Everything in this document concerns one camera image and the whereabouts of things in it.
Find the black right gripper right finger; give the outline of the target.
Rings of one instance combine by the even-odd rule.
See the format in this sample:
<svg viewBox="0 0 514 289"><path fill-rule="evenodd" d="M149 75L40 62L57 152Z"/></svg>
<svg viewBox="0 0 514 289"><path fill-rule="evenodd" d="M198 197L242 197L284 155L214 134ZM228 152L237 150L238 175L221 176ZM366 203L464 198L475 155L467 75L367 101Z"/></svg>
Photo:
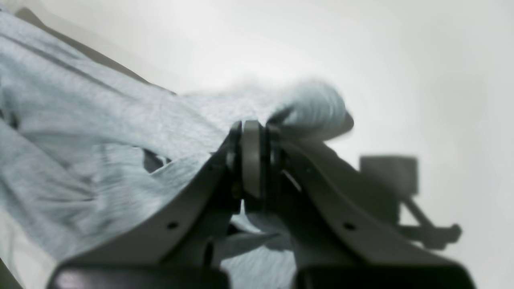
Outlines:
<svg viewBox="0 0 514 289"><path fill-rule="evenodd" d="M292 244L295 289L473 289L458 263L409 244L355 205L301 147L242 125L245 212Z"/></svg>

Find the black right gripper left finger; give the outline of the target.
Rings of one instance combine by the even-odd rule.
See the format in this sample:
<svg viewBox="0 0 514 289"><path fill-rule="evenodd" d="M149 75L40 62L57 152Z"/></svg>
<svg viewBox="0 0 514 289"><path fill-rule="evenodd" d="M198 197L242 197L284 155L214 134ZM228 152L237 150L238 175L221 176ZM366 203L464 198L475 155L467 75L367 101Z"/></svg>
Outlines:
<svg viewBox="0 0 514 289"><path fill-rule="evenodd" d="M236 122L220 148L165 207L131 231L61 263L49 289L229 289L220 249L239 200Z"/></svg>

